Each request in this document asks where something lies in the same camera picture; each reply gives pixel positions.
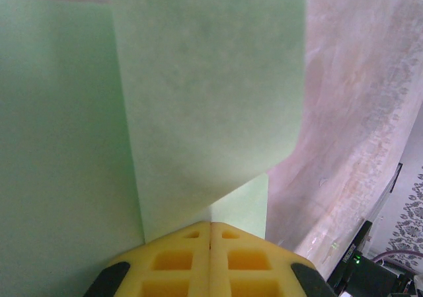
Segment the green sheet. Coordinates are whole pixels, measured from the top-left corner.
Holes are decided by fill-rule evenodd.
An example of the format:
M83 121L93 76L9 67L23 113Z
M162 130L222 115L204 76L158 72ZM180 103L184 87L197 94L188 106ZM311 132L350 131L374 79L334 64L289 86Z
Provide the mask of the green sheet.
M112 0L146 241L292 152L304 8L305 0Z
M108 5L0 0L0 295L82 296L143 241Z

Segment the black rubber edge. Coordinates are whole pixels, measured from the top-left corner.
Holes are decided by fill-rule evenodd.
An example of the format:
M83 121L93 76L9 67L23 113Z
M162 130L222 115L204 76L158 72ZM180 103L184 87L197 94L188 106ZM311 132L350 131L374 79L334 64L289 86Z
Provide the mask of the black rubber edge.
M291 269L307 297L336 297L322 275L315 269L301 263L291 264Z
M103 269L83 297L113 297L131 265L119 262Z

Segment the yellow foam block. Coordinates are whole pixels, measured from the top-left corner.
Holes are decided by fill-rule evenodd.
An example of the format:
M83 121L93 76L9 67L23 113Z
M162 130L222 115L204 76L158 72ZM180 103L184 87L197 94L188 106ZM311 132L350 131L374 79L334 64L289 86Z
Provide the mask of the yellow foam block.
M313 264L224 223L199 222L111 262L130 268L115 297L306 297L291 264Z

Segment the purple cable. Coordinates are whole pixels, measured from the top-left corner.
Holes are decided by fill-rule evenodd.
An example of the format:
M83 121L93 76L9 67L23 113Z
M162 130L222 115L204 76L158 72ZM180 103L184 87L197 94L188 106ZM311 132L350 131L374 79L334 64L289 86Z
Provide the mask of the purple cable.
M396 254L414 255L414 256L423 258L423 253L421 252L409 251L406 249L394 249L392 251L386 251L386 252L383 252L382 254L379 254L378 256L373 258L372 261L376 263L380 261L382 258L384 258L385 256L396 255Z

